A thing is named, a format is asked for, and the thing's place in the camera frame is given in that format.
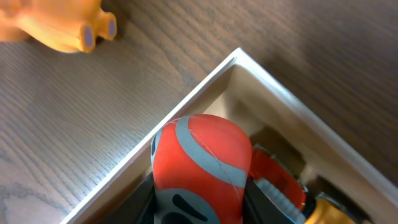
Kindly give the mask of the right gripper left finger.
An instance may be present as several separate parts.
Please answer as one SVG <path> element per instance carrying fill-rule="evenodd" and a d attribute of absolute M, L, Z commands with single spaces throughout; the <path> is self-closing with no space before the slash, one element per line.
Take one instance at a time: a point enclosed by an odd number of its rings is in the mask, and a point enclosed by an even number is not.
<path fill-rule="evenodd" d="M 150 173 L 128 197 L 102 221 L 102 224 L 154 224 L 155 190 Z"/>

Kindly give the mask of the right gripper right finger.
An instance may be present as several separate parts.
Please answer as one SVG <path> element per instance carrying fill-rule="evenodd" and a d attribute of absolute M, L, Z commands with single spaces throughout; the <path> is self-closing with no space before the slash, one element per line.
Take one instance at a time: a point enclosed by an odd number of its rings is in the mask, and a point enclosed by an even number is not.
<path fill-rule="evenodd" d="M 260 190 L 247 179 L 243 198 L 244 224 L 294 224 Z"/>

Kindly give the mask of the red toy fire truck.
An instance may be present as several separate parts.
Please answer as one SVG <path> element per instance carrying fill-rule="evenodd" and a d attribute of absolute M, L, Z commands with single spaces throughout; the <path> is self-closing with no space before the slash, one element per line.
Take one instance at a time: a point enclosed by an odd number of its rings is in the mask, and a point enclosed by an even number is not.
<path fill-rule="evenodd" d="M 303 187 L 280 164 L 274 154 L 256 144 L 253 147 L 249 175 L 265 196 L 294 223 L 306 221 L 302 209 L 306 194 Z"/>

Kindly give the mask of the yellow grey toy truck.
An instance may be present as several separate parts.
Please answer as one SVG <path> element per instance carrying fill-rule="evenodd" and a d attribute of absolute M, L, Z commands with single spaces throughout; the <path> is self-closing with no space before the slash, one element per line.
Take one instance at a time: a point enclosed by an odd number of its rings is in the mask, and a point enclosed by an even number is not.
<path fill-rule="evenodd" d="M 361 223 L 342 203 L 339 203 L 324 192 L 320 192 L 315 197 L 307 195 L 302 213 L 305 217 L 304 224 Z"/>

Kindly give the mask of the orange toy dinosaur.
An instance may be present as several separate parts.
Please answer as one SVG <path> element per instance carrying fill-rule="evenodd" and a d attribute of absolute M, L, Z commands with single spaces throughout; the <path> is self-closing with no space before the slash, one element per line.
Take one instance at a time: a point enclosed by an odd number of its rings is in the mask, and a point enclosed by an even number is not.
<path fill-rule="evenodd" d="M 59 52 L 91 52 L 96 38 L 113 40 L 116 17 L 101 0 L 2 0 L 1 42 L 33 37 Z"/>

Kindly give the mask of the white cardboard box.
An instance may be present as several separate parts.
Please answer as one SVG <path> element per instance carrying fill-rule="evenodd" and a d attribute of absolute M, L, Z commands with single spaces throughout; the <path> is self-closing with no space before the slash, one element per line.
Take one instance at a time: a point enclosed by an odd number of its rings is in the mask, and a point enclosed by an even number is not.
<path fill-rule="evenodd" d="M 208 113 L 247 134 L 268 126 L 310 169 L 354 200 L 374 223 L 397 222 L 397 187 L 242 49 L 234 50 L 162 121 Z"/>

